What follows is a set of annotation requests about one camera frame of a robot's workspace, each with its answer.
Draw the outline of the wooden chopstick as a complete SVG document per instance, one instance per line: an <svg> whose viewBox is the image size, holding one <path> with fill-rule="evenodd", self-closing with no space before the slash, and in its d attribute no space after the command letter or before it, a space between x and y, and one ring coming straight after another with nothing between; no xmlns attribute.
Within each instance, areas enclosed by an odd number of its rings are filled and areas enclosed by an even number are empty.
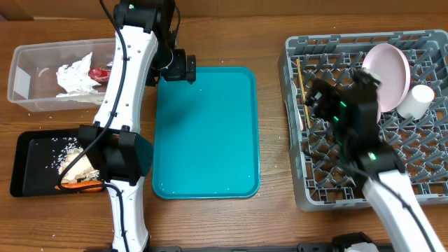
<svg viewBox="0 0 448 252"><path fill-rule="evenodd" d="M307 105L305 104L305 102L306 102L306 91L305 91L305 85L303 83L302 70L301 70L301 65L300 65L299 58L296 59L296 65L297 65L297 73L298 73L298 80L299 80L298 82L300 84L302 101L303 101L303 104L304 104L304 113L305 113L305 119L306 119L306 126L307 126L307 129L309 129L310 128L309 112L308 112Z"/></svg>

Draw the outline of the orange carrot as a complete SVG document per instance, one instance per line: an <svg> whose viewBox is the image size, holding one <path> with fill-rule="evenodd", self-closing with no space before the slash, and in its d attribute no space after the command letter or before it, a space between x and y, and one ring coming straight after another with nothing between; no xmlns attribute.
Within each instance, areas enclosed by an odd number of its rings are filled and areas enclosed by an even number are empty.
<svg viewBox="0 0 448 252"><path fill-rule="evenodd" d="M102 191L104 189L104 184L101 181L84 181L56 185L55 188L60 191L71 193L95 193Z"/></svg>

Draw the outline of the white napkin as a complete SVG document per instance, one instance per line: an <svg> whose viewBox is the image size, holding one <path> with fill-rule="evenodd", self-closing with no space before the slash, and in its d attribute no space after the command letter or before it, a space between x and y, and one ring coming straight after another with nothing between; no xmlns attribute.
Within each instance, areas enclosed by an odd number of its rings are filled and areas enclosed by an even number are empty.
<svg viewBox="0 0 448 252"><path fill-rule="evenodd" d="M104 94L95 90L100 83L89 76L91 61L92 52L71 66L64 64L57 70L57 84L66 92L57 94L56 98L95 105L102 103Z"/></svg>

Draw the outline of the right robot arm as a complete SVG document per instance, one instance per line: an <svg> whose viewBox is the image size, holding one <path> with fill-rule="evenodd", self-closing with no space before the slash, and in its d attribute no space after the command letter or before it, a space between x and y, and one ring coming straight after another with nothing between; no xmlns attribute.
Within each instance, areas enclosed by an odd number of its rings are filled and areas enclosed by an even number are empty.
<svg viewBox="0 0 448 252"><path fill-rule="evenodd" d="M417 202L405 166L395 149L381 140L377 124L375 79L357 80L341 90L316 79L305 104L328 121L340 147L339 159L311 158L349 172L383 223L395 251L444 251L445 247Z"/></svg>

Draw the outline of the black plastic tray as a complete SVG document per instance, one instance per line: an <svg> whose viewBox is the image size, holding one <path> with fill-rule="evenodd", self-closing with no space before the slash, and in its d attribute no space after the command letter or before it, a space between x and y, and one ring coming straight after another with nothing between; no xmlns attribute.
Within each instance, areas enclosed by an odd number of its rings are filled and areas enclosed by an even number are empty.
<svg viewBox="0 0 448 252"><path fill-rule="evenodd" d="M17 138L10 194L14 197L64 194L64 190L57 189L59 167L69 151L82 147L76 128L21 133Z"/></svg>

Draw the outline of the white round plate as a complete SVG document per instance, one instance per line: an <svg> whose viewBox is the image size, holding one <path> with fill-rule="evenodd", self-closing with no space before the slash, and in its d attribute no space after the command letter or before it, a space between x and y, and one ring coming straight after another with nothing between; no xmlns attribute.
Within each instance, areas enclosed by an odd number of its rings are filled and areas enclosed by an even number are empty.
<svg viewBox="0 0 448 252"><path fill-rule="evenodd" d="M400 49L388 43L376 45L365 56L362 67L380 82L379 113L392 111L403 102L410 87L410 66Z"/></svg>

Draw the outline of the white paper cup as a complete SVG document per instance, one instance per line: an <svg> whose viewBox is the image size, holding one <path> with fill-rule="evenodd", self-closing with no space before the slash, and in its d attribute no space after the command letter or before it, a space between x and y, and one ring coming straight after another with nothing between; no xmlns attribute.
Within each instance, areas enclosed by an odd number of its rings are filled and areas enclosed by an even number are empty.
<svg viewBox="0 0 448 252"><path fill-rule="evenodd" d="M421 119L435 98L432 88L427 85L416 85L408 93L403 102L397 107L398 114L408 119Z"/></svg>

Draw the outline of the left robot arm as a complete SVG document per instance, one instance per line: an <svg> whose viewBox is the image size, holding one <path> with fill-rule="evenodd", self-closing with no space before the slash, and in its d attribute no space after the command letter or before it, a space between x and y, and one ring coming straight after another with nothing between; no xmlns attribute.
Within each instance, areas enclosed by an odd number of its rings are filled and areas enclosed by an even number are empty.
<svg viewBox="0 0 448 252"><path fill-rule="evenodd" d="M141 136L146 87L159 81L196 80L196 58L176 47L171 30L180 10L174 0L121 1L107 13L115 29L115 53L104 100L91 126L78 131L83 152L99 171L113 212L111 251L149 251L144 222L144 181L153 146Z"/></svg>

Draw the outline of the food scraps pile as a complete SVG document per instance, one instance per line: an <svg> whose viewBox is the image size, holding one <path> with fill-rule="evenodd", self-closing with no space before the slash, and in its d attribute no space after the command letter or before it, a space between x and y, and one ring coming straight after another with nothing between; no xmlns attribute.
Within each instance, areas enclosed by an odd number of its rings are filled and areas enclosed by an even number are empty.
<svg viewBox="0 0 448 252"><path fill-rule="evenodd" d="M45 168L56 171L58 176L83 152L83 147L74 136L53 137L49 143L50 164L47 164ZM84 155L64 175L62 183L72 184L98 179L99 171L93 168L87 155Z"/></svg>

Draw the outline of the red snack wrapper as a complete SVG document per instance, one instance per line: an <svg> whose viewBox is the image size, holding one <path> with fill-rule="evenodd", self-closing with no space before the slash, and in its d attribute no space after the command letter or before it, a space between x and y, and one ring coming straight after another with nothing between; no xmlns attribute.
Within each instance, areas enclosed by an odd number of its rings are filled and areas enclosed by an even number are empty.
<svg viewBox="0 0 448 252"><path fill-rule="evenodd" d="M91 68L91 70L89 70L88 72L88 76L98 83L107 83L109 81L110 75L110 69L102 69L99 67Z"/></svg>

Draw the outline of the clear plastic bin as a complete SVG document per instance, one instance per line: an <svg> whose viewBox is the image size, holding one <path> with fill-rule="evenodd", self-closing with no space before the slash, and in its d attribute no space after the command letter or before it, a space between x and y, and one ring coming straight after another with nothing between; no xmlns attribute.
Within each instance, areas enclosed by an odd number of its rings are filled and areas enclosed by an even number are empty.
<svg viewBox="0 0 448 252"><path fill-rule="evenodd" d="M105 67L113 60L113 38L21 45L13 53L8 77L8 101L31 112L90 109L101 105L106 84L97 94L59 97L66 90L57 83L57 70L92 53L92 67Z"/></svg>

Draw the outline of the teal serving tray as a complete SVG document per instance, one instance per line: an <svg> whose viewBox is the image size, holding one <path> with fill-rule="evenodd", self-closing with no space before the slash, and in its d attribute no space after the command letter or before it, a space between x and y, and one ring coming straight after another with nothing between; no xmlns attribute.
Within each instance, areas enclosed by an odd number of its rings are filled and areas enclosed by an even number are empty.
<svg viewBox="0 0 448 252"><path fill-rule="evenodd" d="M258 102L250 69L199 67L193 84L160 81L152 187L166 200L248 198L257 193Z"/></svg>

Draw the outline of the grey dishwasher rack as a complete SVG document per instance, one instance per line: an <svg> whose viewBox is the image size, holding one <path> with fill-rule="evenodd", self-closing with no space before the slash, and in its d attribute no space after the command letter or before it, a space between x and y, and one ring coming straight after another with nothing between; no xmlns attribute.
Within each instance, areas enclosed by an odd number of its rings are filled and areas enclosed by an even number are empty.
<svg viewBox="0 0 448 252"><path fill-rule="evenodd" d="M292 36L285 42L278 65L290 133L295 203L303 211L363 208L367 202L340 167L310 157L318 153L334 160L340 147L331 137L328 122L309 110L307 129L296 59L300 60L305 91L316 78L347 88L368 51L381 43L404 53L410 65L411 84L429 86L435 98L419 120L401 118L396 111L383 113L379 136L395 148L404 162L421 204L447 202L446 31Z"/></svg>

